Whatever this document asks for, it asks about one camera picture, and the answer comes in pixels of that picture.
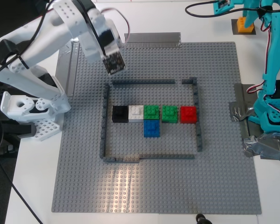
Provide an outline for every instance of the white robotic arm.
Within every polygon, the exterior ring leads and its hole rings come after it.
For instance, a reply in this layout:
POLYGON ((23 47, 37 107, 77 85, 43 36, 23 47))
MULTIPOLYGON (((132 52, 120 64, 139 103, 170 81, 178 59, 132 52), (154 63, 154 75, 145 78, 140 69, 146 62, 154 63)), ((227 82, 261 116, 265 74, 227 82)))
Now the white robotic arm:
MULTIPOLYGON (((54 3, 53 9, 46 13, 35 40, 21 55, 21 60, 17 58, 9 64, 8 68, 0 72, 0 82, 38 97, 10 96, 5 92, 1 110, 9 118, 18 122, 30 122, 36 119, 54 120, 57 114, 70 110, 68 98, 58 80, 53 77, 57 87, 41 81, 38 77, 46 74, 47 71, 36 64, 54 54, 71 38, 79 39, 89 62, 103 59, 109 74, 124 69, 124 62, 119 52, 121 40, 113 22, 107 21, 89 0, 90 7, 87 14, 96 36, 90 24, 85 21, 85 14, 82 15, 83 11, 78 2, 81 1, 61 0, 54 3), (34 107, 43 112, 31 113, 34 107)), ((18 44, 30 40, 40 20, 41 17, 3 36, 0 38, 0 43, 8 40, 18 44)))

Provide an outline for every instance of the black cable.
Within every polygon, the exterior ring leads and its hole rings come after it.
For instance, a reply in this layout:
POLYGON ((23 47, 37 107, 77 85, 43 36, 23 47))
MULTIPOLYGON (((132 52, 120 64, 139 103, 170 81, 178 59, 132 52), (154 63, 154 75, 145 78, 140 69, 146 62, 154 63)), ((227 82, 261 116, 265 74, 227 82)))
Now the black cable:
POLYGON ((235 13, 235 12, 240 12, 240 11, 256 11, 258 13, 261 12, 263 14, 265 14, 265 13, 280 13, 280 10, 268 10, 268 9, 263 8, 263 7, 258 7, 258 8, 237 8, 237 9, 233 9, 233 10, 230 10, 230 11, 227 11, 227 12, 224 12, 224 13, 213 14, 213 15, 197 15, 197 14, 194 14, 194 13, 190 13, 188 11, 189 8, 194 7, 194 6, 213 4, 213 3, 218 3, 218 2, 221 2, 221 1, 222 0, 215 0, 215 1, 207 1, 207 2, 195 3, 195 4, 187 6, 185 8, 185 11, 186 11, 187 14, 189 14, 191 16, 194 16, 194 17, 198 17, 198 18, 213 18, 213 17, 219 17, 219 16, 222 16, 222 15, 227 15, 227 14, 230 14, 230 13, 235 13))
MULTIPOLYGON (((44 12, 43 12, 43 15, 42 15, 42 18, 41 18, 41 20, 40 20, 40 22, 39 22, 39 24, 38 24, 38 27, 37 27, 35 33, 33 34, 32 38, 31 38, 31 39, 29 40, 29 42, 27 43, 26 47, 25 47, 19 54, 15 55, 12 59, 10 59, 8 62, 6 62, 4 65, 2 65, 2 66, 0 67, 0 72, 1 72, 4 68, 6 68, 8 65, 10 65, 12 62, 14 62, 17 58, 19 58, 19 57, 29 48, 29 46, 31 45, 31 43, 35 40, 36 36, 38 35, 38 33, 39 33, 39 31, 40 31, 40 29, 41 29, 41 27, 42 27, 42 23, 43 23, 43 21, 44 21, 45 15, 46 15, 46 13, 47 13, 48 10, 49 10, 50 5, 51 5, 54 1, 55 1, 55 0, 52 0, 52 1, 47 5, 47 7, 45 8, 45 10, 44 10, 44 12)), ((77 0, 77 1, 78 1, 78 3, 79 3, 79 4, 81 5, 81 7, 82 7, 83 13, 84 13, 84 15, 85 15, 85 17, 86 17, 86 19, 87 19, 87 21, 88 21, 88 23, 89 23, 89 25, 90 25, 92 31, 93 31, 93 33, 94 33, 94 35, 95 35, 95 37, 96 37, 96 39, 97 39, 97 41, 98 41, 98 43, 99 43, 99 45, 100 45, 100 47, 101 47, 101 49, 102 49, 102 52, 103 52, 104 56, 106 56, 105 49, 104 49, 104 47, 102 46, 101 42, 99 41, 98 34, 97 34, 97 32, 96 32, 96 30, 95 30, 95 28, 94 28, 94 26, 93 26, 93 24, 92 24, 92 22, 91 22, 91 20, 90 20, 90 18, 89 18, 89 16, 88 16, 88 14, 87 14, 86 8, 84 7, 84 5, 82 4, 82 2, 81 2, 80 0, 77 0)), ((3 141, 3 137, 4 137, 4 130, 3 130, 3 126, 2 126, 1 120, 0 120, 0 134, 1 134, 1 137, 0 137, 0 146, 1 146, 2 141, 3 141)), ((24 202, 24 204, 25 204, 26 207, 29 209, 29 211, 32 213, 32 215, 36 218, 36 220, 38 221, 38 223, 39 223, 39 224, 43 224, 43 223, 41 222, 41 220, 39 219, 39 217, 34 213, 34 211, 32 210, 32 208, 29 206, 29 204, 25 201, 25 199, 23 198, 23 196, 20 194, 20 192, 18 191, 18 189, 15 187, 15 185, 14 185, 13 182, 12 182, 12 180, 9 178, 8 174, 6 173, 5 169, 3 168, 1 162, 0 162, 0 168, 2 169, 4 175, 5 175, 6 178, 8 179, 8 181, 9 181, 9 183, 11 184, 12 188, 14 189, 14 191, 17 193, 17 195, 20 197, 20 199, 24 202)))
MULTIPOLYGON (((43 12, 43 15, 42 15, 42 18, 41 18, 41 21, 40 23, 38 24, 38 27, 35 31, 35 33, 33 34, 32 38, 29 40, 29 42, 27 43, 26 47, 17 55, 17 56, 14 56, 11 60, 9 60, 7 63, 5 63, 4 65, 2 65, 0 67, 0 71, 2 71, 4 68, 6 68, 10 63, 12 63, 13 61, 15 61, 18 56, 20 56, 21 54, 23 54, 28 48, 29 46, 31 45, 31 43, 35 40, 38 32, 40 31, 41 29, 41 26, 42 26, 42 23, 43 23, 43 20, 44 20, 44 17, 46 15, 46 13, 48 12, 49 10, 49 7, 50 5, 54 2, 55 0, 52 0, 46 7, 46 9, 44 10, 43 12)), ((4 136, 4 130, 3 130, 3 126, 2 126, 2 122, 0 120, 0 134, 1 134, 1 137, 0 137, 0 146, 2 144, 2 141, 3 141, 3 136, 4 136)), ((36 220, 38 221, 39 224, 42 224, 42 221, 39 219, 39 217, 34 213, 34 211, 32 210, 32 208, 29 206, 29 204, 26 202, 26 200, 23 198, 23 196, 20 194, 20 192, 18 191, 18 189, 15 187, 15 185, 13 184, 12 180, 9 178, 8 174, 6 173, 5 169, 3 168, 1 162, 0 162, 0 168, 2 169, 4 175, 6 176, 6 178, 8 179, 10 185, 12 186, 12 188, 14 189, 14 191, 17 193, 17 195, 20 197, 20 199, 24 202, 24 204, 26 205, 26 207, 29 209, 29 211, 31 212, 31 214, 36 218, 36 220)))
POLYGON ((100 46, 101 49, 102 49, 103 55, 106 56, 105 48, 104 48, 104 46, 102 45, 101 41, 99 40, 98 34, 97 34, 97 32, 96 32, 96 30, 95 30, 95 28, 94 28, 94 26, 93 26, 93 24, 92 24, 92 22, 91 22, 91 20, 90 20, 90 18, 89 18, 89 15, 88 15, 88 13, 87 13, 87 10, 86 10, 85 6, 84 6, 83 3, 81 2, 81 0, 77 0, 77 2, 80 4, 80 6, 81 6, 81 8, 82 8, 82 10, 83 10, 83 14, 84 14, 84 16, 85 16, 87 22, 89 23, 89 25, 90 25, 90 27, 91 27, 91 29, 92 29, 92 31, 93 31, 93 34, 94 34, 95 38, 96 38, 97 41, 98 41, 99 46, 100 46))
MULTIPOLYGON (((45 15, 46 15, 46 13, 47 13, 48 10, 49 10, 50 5, 51 5, 54 1, 55 1, 55 0, 52 0, 52 1, 47 5, 46 9, 45 9, 44 12, 43 12, 41 21, 39 22, 38 27, 37 27, 36 31, 34 32, 32 38, 31 38, 31 39, 29 40, 29 42, 27 43, 26 47, 25 47, 18 55, 22 55, 22 54, 29 48, 29 46, 32 44, 32 42, 35 40, 35 38, 36 38, 38 32, 40 31, 40 29, 41 29, 41 27, 42 27, 42 23, 43 23, 43 20, 44 20, 44 18, 45 18, 45 15)), ((2 65, 2 66, 0 67, 0 72, 1 72, 3 69, 7 68, 7 66, 9 66, 12 62, 14 62, 17 58, 18 58, 18 56, 15 55, 12 59, 10 59, 8 62, 6 62, 4 65, 2 65)))
MULTIPOLYGON (((2 122, 0 120, 0 133, 1 133, 1 137, 0 137, 0 146, 2 144, 3 141, 3 136, 4 136, 4 130, 3 130, 3 126, 2 126, 2 122)), ((23 196, 20 194, 20 192, 18 191, 18 189, 15 187, 15 185, 13 184, 13 181, 9 178, 8 174, 6 173, 5 169, 3 168, 1 162, 0 162, 0 168, 2 169, 3 173, 5 174, 6 178, 8 179, 10 185, 12 186, 12 188, 14 189, 14 191, 17 193, 17 195, 20 197, 20 199, 24 202, 24 204, 26 205, 26 207, 29 209, 29 211, 32 213, 32 215, 36 218, 36 220, 42 224, 41 220, 39 219, 39 217, 34 213, 34 211, 32 210, 32 208, 29 206, 29 204, 25 201, 25 199, 23 198, 23 196)))

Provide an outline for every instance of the blue lego brick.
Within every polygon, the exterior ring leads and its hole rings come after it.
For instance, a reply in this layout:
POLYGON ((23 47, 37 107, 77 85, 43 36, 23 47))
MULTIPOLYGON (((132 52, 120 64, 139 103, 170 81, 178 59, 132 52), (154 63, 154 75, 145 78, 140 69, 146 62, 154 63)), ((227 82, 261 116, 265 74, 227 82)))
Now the blue lego brick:
POLYGON ((144 120, 144 138, 159 138, 159 120, 144 120))

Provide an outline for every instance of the black power cable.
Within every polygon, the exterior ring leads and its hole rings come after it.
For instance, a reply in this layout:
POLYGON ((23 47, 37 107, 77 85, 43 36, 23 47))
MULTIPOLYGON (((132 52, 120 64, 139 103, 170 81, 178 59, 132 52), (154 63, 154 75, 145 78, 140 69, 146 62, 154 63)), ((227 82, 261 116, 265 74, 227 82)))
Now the black power cable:
MULTIPOLYGON (((5 63, 4 65, 2 65, 0 67, 0 72, 6 68, 9 64, 11 64, 13 61, 15 61, 19 56, 21 56, 21 54, 23 54, 28 48, 29 46, 31 45, 31 43, 34 41, 34 39, 36 38, 39 30, 41 29, 41 26, 42 26, 42 23, 43 23, 43 20, 44 20, 44 17, 46 15, 46 13, 48 12, 49 10, 49 7, 50 5, 54 2, 55 0, 52 0, 46 7, 46 9, 44 10, 43 12, 43 15, 42 15, 42 18, 41 18, 41 21, 39 22, 38 24, 38 27, 35 31, 35 33, 33 34, 32 38, 29 40, 29 42, 27 43, 26 47, 16 56, 14 56, 11 60, 9 60, 7 63, 5 63)), ((3 126, 2 126, 2 122, 0 120, 0 134, 1 134, 1 137, 0 137, 0 146, 2 144, 2 141, 3 141, 3 136, 4 136, 4 130, 3 130, 3 126)), ((39 224, 42 224, 42 221, 39 219, 39 217, 35 214, 35 212, 32 210, 32 208, 29 206, 29 204, 26 202, 26 200, 23 198, 23 196, 20 194, 20 192, 18 191, 18 189, 15 187, 15 185, 13 184, 13 181, 9 178, 8 174, 6 173, 5 169, 3 168, 1 162, 0 162, 0 168, 2 169, 4 175, 6 176, 6 178, 8 179, 10 185, 12 186, 12 188, 14 189, 14 191, 17 193, 17 195, 20 197, 20 199, 24 202, 24 204, 26 205, 26 207, 29 209, 29 211, 31 212, 31 214, 36 218, 36 220, 38 221, 39 224)))
POLYGON ((220 13, 220 14, 213 14, 213 15, 197 15, 194 13, 190 13, 188 11, 189 8, 195 7, 195 6, 201 6, 201 5, 207 5, 207 4, 213 4, 213 3, 218 3, 218 2, 225 2, 225 0, 216 0, 216 1, 207 1, 207 2, 200 2, 200 3, 195 3, 192 5, 189 5, 185 8, 185 11, 187 14, 194 16, 194 17, 198 17, 198 18, 213 18, 213 17, 219 17, 222 15, 227 15, 230 13, 235 13, 235 12, 240 12, 240 11, 256 11, 259 15, 264 15, 265 13, 280 13, 280 10, 269 10, 267 8, 264 7, 258 7, 258 8, 237 8, 237 9, 233 9, 224 13, 220 13))

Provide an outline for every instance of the cable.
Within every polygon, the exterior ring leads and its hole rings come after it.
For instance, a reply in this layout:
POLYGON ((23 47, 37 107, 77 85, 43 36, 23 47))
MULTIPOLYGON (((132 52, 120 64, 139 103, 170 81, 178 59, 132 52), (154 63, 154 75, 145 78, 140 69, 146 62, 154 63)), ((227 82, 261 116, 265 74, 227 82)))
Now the cable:
POLYGON ((194 14, 194 13, 190 13, 188 11, 189 8, 191 7, 194 7, 194 6, 201 6, 201 5, 207 5, 207 4, 213 4, 213 3, 218 3, 218 2, 225 2, 225 0, 215 0, 215 1, 207 1, 207 2, 199 2, 199 3, 195 3, 195 4, 192 4, 192 5, 189 5, 185 8, 185 11, 187 14, 191 15, 191 16, 194 16, 194 17, 198 17, 198 18, 213 18, 213 17, 219 17, 219 16, 222 16, 222 15, 227 15, 227 14, 230 14, 230 13, 235 13, 235 12, 240 12, 240 11, 256 11, 258 13, 280 13, 280 9, 279 10, 267 10, 263 7, 258 7, 258 8, 237 8, 237 9, 233 9, 233 10, 230 10, 230 11, 227 11, 227 12, 223 12, 223 13, 220 13, 220 14, 213 14, 213 15, 197 15, 197 14, 194 14))
MULTIPOLYGON (((1 133, 1 137, 0 137, 0 146, 2 144, 3 141, 3 136, 4 136, 4 130, 3 130, 3 126, 2 126, 2 122, 0 120, 0 133, 1 133)), ((29 204, 25 201, 25 199, 23 198, 23 196, 20 194, 20 192, 18 191, 18 189, 15 187, 15 185, 13 184, 13 181, 9 178, 8 174, 6 173, 5 169, 3 168, 1 162, 0 162, 0 168, 2 169, 4 175, 6 176, 6 178, 8 179, 10 185, 12 186, 12 188, 14 189, 14 191, 17 193, 17 195, 20 197, 20 199, 24 202, 24 204, 26 205, 26 207, 29 209, 29 211, 32 213, 32 215, 36 218, 36 220, 42 224, 41 220, 39 219, 39 217, 34 213, 34 211, 32 210, 32 208, 29 206, 29 204)))
POLYGON ((90 27, 91 27, 91 29, 92 29, 92 31, 93 31, 93 34, 94 34, 95 38, 96 38, 97 41, 98 41, 99 46, 100 46, 101 49, 102 49, 103 55, 106 56, 105 48, 104 48, 104 46, 102 45, 101 41, 99 40, 98 34, 97 34, 97 32, 96 32, 96 30, 95 30, 95 28, 94 28, 94 26, 93 26, 93 24, 92 24, 92 22, 91 22, 91 20, 90 20, 90 18, 89 18, 89 15, 88 15, 88 13, 87 13, 87 10, 86 10, 85 6, 84 6, 83 3, 81 2, 81 0, 77 0, 77 2, 80 4, 80 6, 81 6, 81 8, 82 8, 82 10, 83 10, 83 14, 84 14, 84 16, 85 16, 87 22, 89 23, 89 25, 90 25, 90 27))
POLYGON ((259 91, 259 90, 263 90, 263 89, 261 88, 261 89, 258 89, 258 90, 253 90, 253 91, 251 91, 252 89, 255 89, 256 87, 259 87, 259 86, 263 85, 263 83, 265 83, 265 81, 263 81, 263 82, 260 83, 260 84, 250 86, 250 87, 247 89, 247 93, 248 93, 248 94, 251 94, 251 93, 255 93, 255 92, 259 91))
POLYGON ((131 34, 130 23, 127 20, 127 18, 116 8, 113 8, 113 7, 111 7, 111 8, 104 8, 104 9, 101 10, 101 13, 104 13, 104 12, 107 12, 107 11, 111 11, 111 10, 117 11, 122 16, 122 18, 124 18, 124 20, 126 21, 126 24, 127 24, 127 37, 126 37, 125 43, 127 43, 129 41, 129 39, 130 39, 130 34, 131 34))
POLYGON ((260 26, 260 30, 261 30, 262 32, 266 32, 266 31, 271 27, 271 23, 270 23, 270 24, 267 26, 267 28, 263 29, 264 24, 265 24, 265 21, 263 20, 263 21, 262 21, 262 24, 261 24, 261 26, 260 26))
MULTIPOLYGON (((47 7, 45 8, 44 12, 43 12, 43 15, 42 15, 42 18, 38 24, 38 27, 35 31, 35 33, 33 34, 32 38, 29 40, 29 42, 27 43, 26 47, 16 56, 14 56, 11 60, 9 60, 7 63, 5 63, 4 65, 2 65, 0 67, 0 72, 6 68, 8 65, 10 65, 12 62, 14 62, 21 54, 23 54, 28 48, 29 46, 31 45, 31 43, 35 40, 36 36, 38 35, 40 29, 41 29, 41 26, 42 26, 42 23, 43 23, 43 20, 45 18, 45 15, 46 13, 48 12, 49 10, 49 7, 50 5, 54 2, 55 0, 52 0, 48 5, 47 7)), ((2 141, 3 141, 3 137, 4 137, 4 130, 3 130, 3 126, 2 126, 2 122, 0 120, 0 134, 1 134, 1 137, 0 137, 0 146, 2 144, 2 141)), ((39 219, 39 217, 34 213, 34 211, 32 210, 32 208, 29 206, 29 204, 26 202, 26 200, 23 198, 23 196, 20 194, 20 192, 18 191, 18 189, 15 187, 15 185, 13 184, 12 180, 9 178, 8 174, 6 173, 5 169, 3 168, 1 162, 0 162, 0 168, 2 169, 4 175, 6 176, 6 178, 8 179, 10 185, 12 186, 12 188, 14 189, 14 191, 17 193, 17 195, 20 197, 20 199, 23 201, 23 203, 26 205, 26 207, 29 209, 29 211, 31 212, 31 214, 35 217, 35 219, 38 221, 39 224, 42 224, 42 221, 39 219)))
MULTIPOLYGON (((46 15, 46 13, 47 13, 48 10, 49 10, 50 5, 51 5, 54 1, 55 1, 55 0, 52 0, 52 1, 47 5, 47 7, 45 8, 44 13, 43 13, 43 15, 42 15, 42 18, 41 18, 41 20, 40 20, 40 22, 39 22, 39 24, 38 24, 38 27, 36 28, 36 31, 34 32, 32 38, 31 38, 31 39, 29 40, 29 42, 27 43, 26 47, 18 54, 19 56, 22 55, 22 54, 29 48, 29 46, 31 45, 31 43, 35 40, 35 38, 36 38, 38 32, 40 31, 40 29, 41 29, 41 27, 42 27, 42 23, 43 23, 43 20, 44 20, 44 18, 45 18, 45 15, 46 15)), ((3 69, 7 68, 7 66, 9 66, 12 62, 14 62, 17 58, 18 58, 18 56, 15 55, 12 59, 10 59, 8 62, 6 62, 4 65, 2 65, 2 66, 0 67, 0 72, 1 72, 3 69)))

